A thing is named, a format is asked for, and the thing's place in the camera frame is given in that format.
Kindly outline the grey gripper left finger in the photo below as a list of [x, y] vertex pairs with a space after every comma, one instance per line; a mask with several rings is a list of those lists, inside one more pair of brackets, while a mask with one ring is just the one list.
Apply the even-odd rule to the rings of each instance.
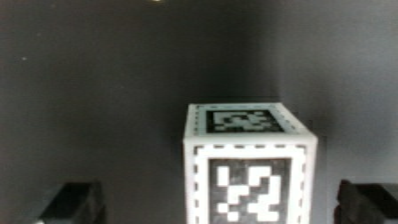
[[107, 224], [100, 182], [68, 182], [34, 224]]

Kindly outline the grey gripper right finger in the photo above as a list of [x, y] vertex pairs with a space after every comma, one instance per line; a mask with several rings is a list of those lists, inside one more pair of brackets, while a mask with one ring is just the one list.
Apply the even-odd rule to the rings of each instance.
[[396, 183], [341, 181], [336, 224], [398, 224]]

